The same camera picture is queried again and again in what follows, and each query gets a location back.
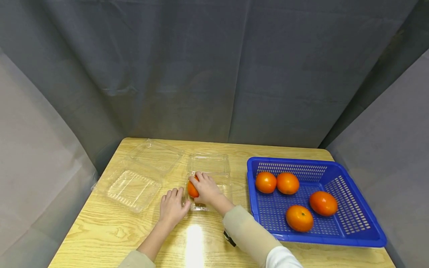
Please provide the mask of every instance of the wood grain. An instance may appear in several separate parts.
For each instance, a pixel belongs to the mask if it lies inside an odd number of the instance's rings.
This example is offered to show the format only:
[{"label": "wood grain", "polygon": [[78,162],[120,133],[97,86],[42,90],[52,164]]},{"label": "wood grain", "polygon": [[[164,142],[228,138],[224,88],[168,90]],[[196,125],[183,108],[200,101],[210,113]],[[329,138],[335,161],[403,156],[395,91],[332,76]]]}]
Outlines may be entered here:
[{"label": "wood grain", "polygon": [[[124,139],[100,180],[105,180],[142,139]],[[187,156],[210,152],[229,155],[233,200],[248,211],[246,162],[253,156],[333,161],[322,149],[238,145],[209,142],[158,140],[183,149],[186,154],[166,176],[163,187],[140,214],[92,193],[67,234],[49,268],[114,268],[138,247],[156,223],[159,200],[169,189],[184,186]],[[221,217],[211,211],[190,212],[174,229],[156,259],[158,267],[256,267],[252,259],[233,248],[223,237]],[[340,247],[284,243],[304,267],[394,267],[384,248]]]}]

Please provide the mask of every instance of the plastic clamshell box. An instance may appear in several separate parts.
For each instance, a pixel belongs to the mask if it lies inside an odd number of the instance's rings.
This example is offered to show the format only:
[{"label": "plastic clamshell box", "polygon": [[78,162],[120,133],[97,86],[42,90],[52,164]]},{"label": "plastic clamshell box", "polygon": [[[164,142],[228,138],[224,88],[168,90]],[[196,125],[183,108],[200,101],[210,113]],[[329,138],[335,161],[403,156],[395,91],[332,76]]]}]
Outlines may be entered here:
[{"label": "plastic clamshell box", "polygon": [[196,204],[192,197],[187,192],[187,184],[189,176],[195,176],[195,172],[200,171],[211,176],[218,185],[221,192],[229,198],[233,199],[231,179],[230,179],[230,163],[226,154],[191,154],[189,156],[188,168],[185,178],[185,199],[192,202],[192,211],[210,211],[212,208],[204,204]]}]

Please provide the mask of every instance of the orange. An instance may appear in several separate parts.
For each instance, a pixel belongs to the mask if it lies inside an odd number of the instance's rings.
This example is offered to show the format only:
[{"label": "orange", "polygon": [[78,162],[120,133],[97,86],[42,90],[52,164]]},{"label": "orange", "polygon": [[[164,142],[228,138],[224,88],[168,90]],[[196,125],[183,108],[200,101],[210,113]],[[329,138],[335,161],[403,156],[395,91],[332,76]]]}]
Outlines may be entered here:
[{"label": "orange", "polygon": [[286,221],[297,232],[308,232],[314,225],[313,215],[310,211],[298,205],[293,205],[286,211]]},{"label": "orange", "polygon": [[277,176],[277,189],[285,195],[296,193],[299,189],[298,178],[292,173],[280,173]]},{"label": "orange", "polygon": [[275,190],[277,179],[270,172],[260,172],[256,176],[256,188],[263,193],[272,193]]},{"label": "orange", "polygon": [[338,203],[330,193],[318,191],[310,196],[310,206],[322,216],[332,216],[338,210]]},{"label": "orange", "polygon": [[195,186],[191,181],[188,181],[188,194],[189,196],[196,198],[199,196],[198,191],[196,190]]}]

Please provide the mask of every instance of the container lid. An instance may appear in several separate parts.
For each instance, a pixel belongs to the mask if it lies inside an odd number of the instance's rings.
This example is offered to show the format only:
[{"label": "container lid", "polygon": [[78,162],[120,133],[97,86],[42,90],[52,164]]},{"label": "container lid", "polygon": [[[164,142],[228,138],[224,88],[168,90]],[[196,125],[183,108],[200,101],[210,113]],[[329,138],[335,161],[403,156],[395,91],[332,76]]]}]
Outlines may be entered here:
[{"label": "container lid", "polygon": [[183,150],[147,139],[134,148],[127,159],[156,170],[161,176],[165,176],[173,169],[183,154]]},{"label": "container lid", "polygon": [[94,191],[112,198],[131,211],[140,213],[161,188],[158,173],[128,160],[121,161],[108,177],[101,178]]},{"label": "container lid", "polygon": [[189,173],[197,171],[205,173],[230,173],[230,163],[227,154],[191,154],[188,162]]}]

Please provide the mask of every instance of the white sleeve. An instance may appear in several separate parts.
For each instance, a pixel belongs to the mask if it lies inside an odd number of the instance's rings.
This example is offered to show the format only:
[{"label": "white sleeve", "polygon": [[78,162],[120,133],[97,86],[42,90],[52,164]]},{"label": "white sleeve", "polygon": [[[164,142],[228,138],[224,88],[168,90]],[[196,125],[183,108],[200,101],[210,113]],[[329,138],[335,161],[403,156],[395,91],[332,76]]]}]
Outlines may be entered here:
[{"label": "white sleeve", "polygon": [[281,246],[273,248],[267,256],[266,268],[303,268],[290,250]]}]

